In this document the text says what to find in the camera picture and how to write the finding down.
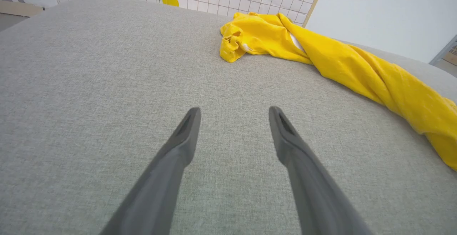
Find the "wooden frame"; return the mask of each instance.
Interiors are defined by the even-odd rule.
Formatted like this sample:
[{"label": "wooden frame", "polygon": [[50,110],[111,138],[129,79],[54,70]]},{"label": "wooden frame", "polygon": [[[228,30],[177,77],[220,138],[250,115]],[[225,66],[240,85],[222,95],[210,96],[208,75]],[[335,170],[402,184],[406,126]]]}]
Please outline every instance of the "wooden frame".
[{"label": "wooden frame", "polygon": [[315,7],[316,4],[317,4],[317,1],[318,1],[318,0],[314,0],[314,1],[313,1],[313,4],[311,5],[311,8],[310,8],[308,14],[306,15],[305,21],[303,22],[303,25],[302,25],[303,28],[305,28],[305,26],[306,26],[308,20],[310,19],[310,16],[311,16],[311,14],[313,13],[314,7]]},{"label": "wooden frame", "polygon": [[0,0],[0,13],[31,17],[43,12],[44,8],[21,2]]},{"label": "wooden frame", "polygon": [[436,57],[433,58],[433,60],[429,62],[429,64],[436,65],[436,62],[438,62],[441,58],[443,58],[456,43],[457,43],[457,35],[455,35],[454,38],[449,43],[447,43],[447,45],[444,47],[444,49],[442,49],[436,55]]}]

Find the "wall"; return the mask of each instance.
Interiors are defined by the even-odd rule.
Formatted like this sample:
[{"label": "wall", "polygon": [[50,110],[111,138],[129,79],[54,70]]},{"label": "wall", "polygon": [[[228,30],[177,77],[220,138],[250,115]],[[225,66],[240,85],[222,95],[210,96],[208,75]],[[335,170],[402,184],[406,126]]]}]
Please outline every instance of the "wall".
[{"label": "wall", "polygon": [[429,63],[457,34],[457,0],[318,0],[306,28]]}]

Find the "yellow cloth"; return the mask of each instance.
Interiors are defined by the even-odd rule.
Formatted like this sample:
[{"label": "yellow cloth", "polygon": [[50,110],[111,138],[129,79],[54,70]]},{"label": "yellow cloth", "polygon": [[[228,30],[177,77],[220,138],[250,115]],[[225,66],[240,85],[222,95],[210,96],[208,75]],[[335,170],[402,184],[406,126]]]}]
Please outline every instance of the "yellow cloth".
[{"label": "yellow cloth", "polygon": [[220,32],[220,56],[229,63],[247,52],[312,64],[322,76],[405,118],[457,170],[457,106],[398,65],[294,25],[283,14],[236,13]]}]

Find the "cardboard box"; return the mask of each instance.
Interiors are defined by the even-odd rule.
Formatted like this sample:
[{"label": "cardboard box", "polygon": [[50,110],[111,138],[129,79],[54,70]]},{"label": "cardboard box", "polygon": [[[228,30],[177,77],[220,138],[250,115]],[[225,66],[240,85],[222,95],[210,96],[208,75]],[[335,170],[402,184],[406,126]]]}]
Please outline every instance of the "cardboard box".
[{"label": "cardboard box", "polygon": [[457,66],[457,45],[454,45],[443,59]]}]

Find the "gray sofa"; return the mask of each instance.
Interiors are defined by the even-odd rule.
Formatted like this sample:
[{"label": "gray sofa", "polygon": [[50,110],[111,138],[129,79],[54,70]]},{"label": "gray sofa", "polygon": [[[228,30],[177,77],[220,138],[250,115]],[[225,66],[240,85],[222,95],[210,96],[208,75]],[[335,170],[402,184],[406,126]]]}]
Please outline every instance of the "gray sofa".
[{"label": "gray sofa", "polygon": [[[97,234],[192,106],[171,234],[299,234],[268,108],[376,234],[455,234],[457,174],[384,106],[271,56],[219,57],[230,17],[73,0],[0,33],[0,234]],[[457,79],[361,46],[457,102]]]}]

